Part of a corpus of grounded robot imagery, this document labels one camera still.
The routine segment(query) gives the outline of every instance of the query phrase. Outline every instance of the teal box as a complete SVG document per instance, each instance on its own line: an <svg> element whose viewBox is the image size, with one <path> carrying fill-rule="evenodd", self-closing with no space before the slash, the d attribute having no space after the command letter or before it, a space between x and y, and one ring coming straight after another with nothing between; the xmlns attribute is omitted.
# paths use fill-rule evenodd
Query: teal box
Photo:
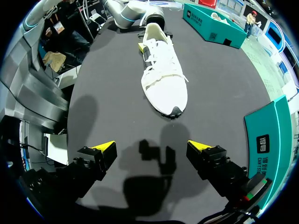
<svg viewBox="0 0 299 224"><path fill-rule="evenodd" d="M273 183L258 205L264 208L280 189L291 162L292 123L282 96L245 116L249 145L249 178L261 173Z"/></svg>
<svg viewBox="0 0 299 224"><path fill-rule="evenodd" d="M211 17L213 12L217 13L222 20L226 19L230 25L214 20ZM232 22L229 18L209 8L185 4L183 18L199 32L206 41L239 49L247 35L241 27Z"/></svg>

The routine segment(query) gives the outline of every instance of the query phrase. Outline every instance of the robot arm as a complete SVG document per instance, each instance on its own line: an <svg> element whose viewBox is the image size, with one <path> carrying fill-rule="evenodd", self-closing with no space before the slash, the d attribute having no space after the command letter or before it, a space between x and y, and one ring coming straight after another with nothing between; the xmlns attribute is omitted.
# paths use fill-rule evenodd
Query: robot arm
<svg viewBox="0 0 299 224"><path fill-rule="evenodd" d="M159 6L151 6L147 2L129 1L124 4L118 0L103 0L104 7L113 16L115 24L120 29L128 29L136 20L145 20L146 23L156 22L164 29L164 14Z"/></svg>
<svg viewBox="0 0 299 224"><path fill-rule="evenodd" d="M31 30L43 18L49 10L63 0L41 0L39 1L24 20L24 29Z"/></svg>

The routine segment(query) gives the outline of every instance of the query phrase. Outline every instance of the black circular table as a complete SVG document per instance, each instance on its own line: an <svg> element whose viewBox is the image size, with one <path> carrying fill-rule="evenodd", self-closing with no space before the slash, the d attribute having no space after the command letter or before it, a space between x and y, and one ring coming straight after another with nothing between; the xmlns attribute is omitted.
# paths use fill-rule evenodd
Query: black circular table
<svg viewBox="0 0 299 224"><path fill-rule="evenodd" d="M186 158L187 141L220 145L239 166L248 164L243 117L270 102L242 51L206 42L164 8L166 30L189 79L188 104L175 120L146 99L137 23L120 31L108 23L85 58L71 97L68 157L83 146L116 141L118 158L79 204L118 218L193 224L227 203Z"/></svg>

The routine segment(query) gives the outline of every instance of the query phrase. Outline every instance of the lanyard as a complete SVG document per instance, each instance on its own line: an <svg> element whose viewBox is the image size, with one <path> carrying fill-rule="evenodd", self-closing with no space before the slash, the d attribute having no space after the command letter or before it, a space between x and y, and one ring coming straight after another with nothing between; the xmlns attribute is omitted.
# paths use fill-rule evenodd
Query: lanyard
<svg viewBox="0 0 299 224"><path fill-rule="evenodd" d="M57 22L59 22L57 14L55 14L55 17L56 17Z"/></svg>

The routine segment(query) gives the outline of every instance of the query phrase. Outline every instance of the person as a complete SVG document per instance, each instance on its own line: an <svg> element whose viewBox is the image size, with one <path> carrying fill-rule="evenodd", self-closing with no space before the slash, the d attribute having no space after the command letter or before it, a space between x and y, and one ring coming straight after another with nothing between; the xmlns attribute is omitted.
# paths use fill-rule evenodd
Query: person
<svg viewBox="0 0 299 224"><path fill-rule="evenodd" d="M256 16L257 16L257 12L256 11L252 11L251 13L249 13L246 16L246 23L245 23L245 33L247 33L247 40L249 40L249 36L251 35L252 32L252 27L254 24L258 24L258 22L256 22Z"/></svg>
<svg viewBox="0 0 299 224"><path fill-rule="evenodd" d="M41 39L46 51L62 53L66 55L67 64L78 66L89 51L90 43L75 30L69 19L76 10L73 2L60 2L57 10L46 17Z"/></svg>

